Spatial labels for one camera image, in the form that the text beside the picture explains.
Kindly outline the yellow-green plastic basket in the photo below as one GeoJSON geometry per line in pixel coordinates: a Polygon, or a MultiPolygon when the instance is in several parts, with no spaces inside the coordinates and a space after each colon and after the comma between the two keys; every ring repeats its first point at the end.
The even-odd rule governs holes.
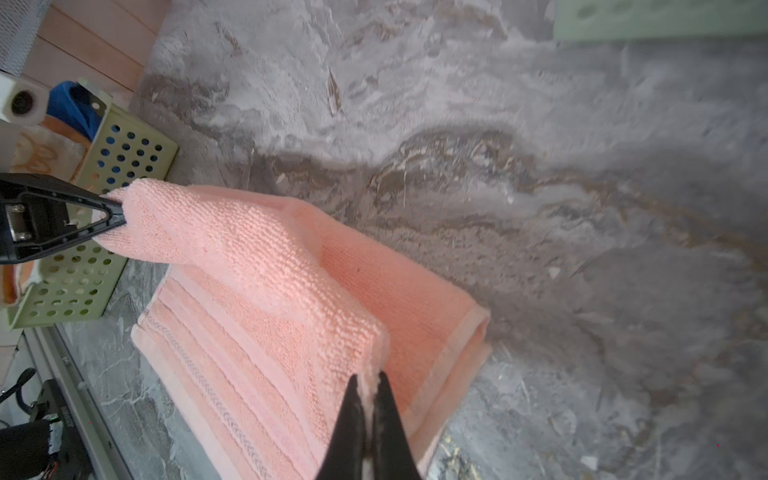
{"type": "MultiPolygon", "coordinates": [[[[103,105],[104,115],[79,174],[66,182],[107,198],[109,192],[139,179],[164,179],[178,144],[117,106],[95,85],[86,80],[77,83],[103,105]]],[[[17,305],[1,308],[2,329],[100,318],[127,260],[94,239],[39,260],[42,281],[32,285],[17,305]]]]}

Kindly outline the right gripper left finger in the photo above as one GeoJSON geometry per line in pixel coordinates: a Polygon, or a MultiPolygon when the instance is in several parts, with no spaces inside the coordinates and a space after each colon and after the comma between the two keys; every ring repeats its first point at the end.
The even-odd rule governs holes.
{"type": "Polygon", "coordinates": [[[358,377],[352,375],[316,480],[361,480],[365,446],[365,416],[358,377]]]}

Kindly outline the pink towel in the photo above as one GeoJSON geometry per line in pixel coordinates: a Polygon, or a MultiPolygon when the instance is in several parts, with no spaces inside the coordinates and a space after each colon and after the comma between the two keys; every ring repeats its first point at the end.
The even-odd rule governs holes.
{"type": "Polygon", "coordinates": [[[98,237],[168,270],[131,337],[224,479],[311,479],[385,373],[420,473],[491,353],[467,292],[313,205],[142,179],[98,237]]]}

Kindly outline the mint green plastic basket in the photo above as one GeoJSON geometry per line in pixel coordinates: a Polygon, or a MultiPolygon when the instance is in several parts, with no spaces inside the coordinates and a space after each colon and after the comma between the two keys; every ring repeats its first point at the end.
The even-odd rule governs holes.
{"type": "Polygon", "coordinates": [[[742,37],[767,33],[765,0],[565,0],[553,38],[568,42],[742,37]]]}

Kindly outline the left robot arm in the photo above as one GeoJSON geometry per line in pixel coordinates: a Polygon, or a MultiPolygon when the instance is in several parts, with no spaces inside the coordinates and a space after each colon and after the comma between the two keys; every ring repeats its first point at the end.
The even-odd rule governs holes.
{"type": "MultiPolygon", "coordinates": [[[[1,175],[1,264],[79,246],[126,223],[122,205],[49,175],[1,175]]],[[[1,431],[1,477],[31,479],[55,465],[66,422],[42,418],[1,431]]]]}

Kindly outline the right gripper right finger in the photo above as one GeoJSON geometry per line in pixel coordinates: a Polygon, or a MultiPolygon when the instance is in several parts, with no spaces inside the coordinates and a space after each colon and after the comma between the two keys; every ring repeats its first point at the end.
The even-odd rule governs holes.
{"type": "Polygon", "coordinates": [[[370,452],[376,480],[421,480],[399,415],[391,384],[384,372],[373,400],[370,452]]]}

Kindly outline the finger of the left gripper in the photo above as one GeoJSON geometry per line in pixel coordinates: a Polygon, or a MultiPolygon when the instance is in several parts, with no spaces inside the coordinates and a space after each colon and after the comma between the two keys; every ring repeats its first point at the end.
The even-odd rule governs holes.
{"type": "Polygon", "coordinates": [[[1,263],[78,246],[126,224],[122,205],[50,175],[1,175],[1,263]]]}

